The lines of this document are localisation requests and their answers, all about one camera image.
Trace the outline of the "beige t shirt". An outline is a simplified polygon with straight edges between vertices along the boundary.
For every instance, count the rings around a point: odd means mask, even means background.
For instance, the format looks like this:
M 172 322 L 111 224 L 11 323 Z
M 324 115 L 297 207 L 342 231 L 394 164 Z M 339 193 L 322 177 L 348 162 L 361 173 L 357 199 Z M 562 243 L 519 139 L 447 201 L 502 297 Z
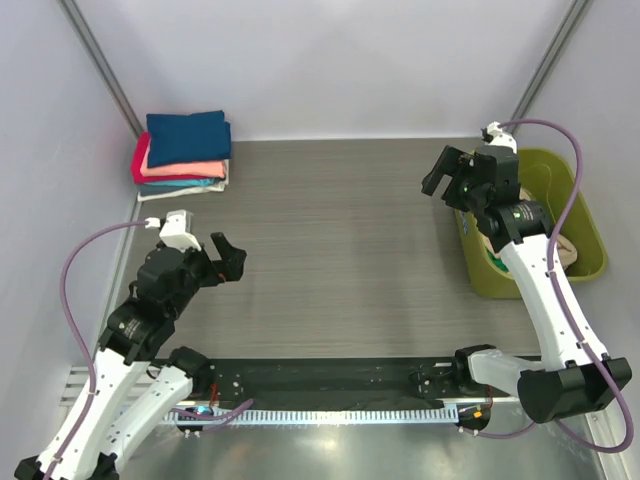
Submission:
M 533 200 L 533 197 L 531 196 L 530 192 L 524 188 L 520 189 L 519 198 L 522 201 Z M 493 249 L 493 246 L 489 238 L 486 237 L 484 234 L 482 234 L 481 239 L 483 241 L 486 251 L 487 252 L 490 251 L 495 256 L 500 258 L 500 255 Z M 558 250 L 558 256 L 559 256 L 559 260 L 562 265 L 562 268 L 564 270 L 567 270 L 571 265 L 573 265 L 577 261 L 578 250 L 573 245 L 573 243 L 562 234 L 558 235 L 556 247 Z

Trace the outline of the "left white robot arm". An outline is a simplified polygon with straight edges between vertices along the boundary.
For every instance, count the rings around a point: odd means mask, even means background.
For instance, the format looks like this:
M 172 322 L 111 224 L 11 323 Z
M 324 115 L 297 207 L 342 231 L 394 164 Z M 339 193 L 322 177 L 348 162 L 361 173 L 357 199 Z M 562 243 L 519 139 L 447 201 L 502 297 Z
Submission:
M 195 294 L 242 278 L 246 251 L 232 246 L 220 232 L 211 239 L 220 255 L 217 260 L 191 240 L 161 240 L 147 254 L 128 297 L 109 316 L 89 378 L 62 427 L 42 453 L 20 461 L 15 478 L 117 479 L 177 403 L 210 392 L 211 361 L 180 347 L 134 404 L 122 407 Z

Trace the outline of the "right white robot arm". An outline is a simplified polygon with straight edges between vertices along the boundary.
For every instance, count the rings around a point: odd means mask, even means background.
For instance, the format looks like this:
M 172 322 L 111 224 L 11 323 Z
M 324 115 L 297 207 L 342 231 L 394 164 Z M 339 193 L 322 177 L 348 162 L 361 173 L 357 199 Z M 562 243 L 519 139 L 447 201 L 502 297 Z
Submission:
M 473 153 L 444 147 L 422 181 L 433 195 L 471 214 L 508 268 L 534 325 L 539 361 L 506 355 L 491 345 L 459 349 L 451 384 L 471 396 L 485 385 L 520 400 L 531 420 L 547 423 L 599 411 L 632 377 L 624 358 L 613 359 L 593 334 L 550 244 L 552 222 L 537 201 L 520 199 L 519 157 L 510 147 L 485 145 Z

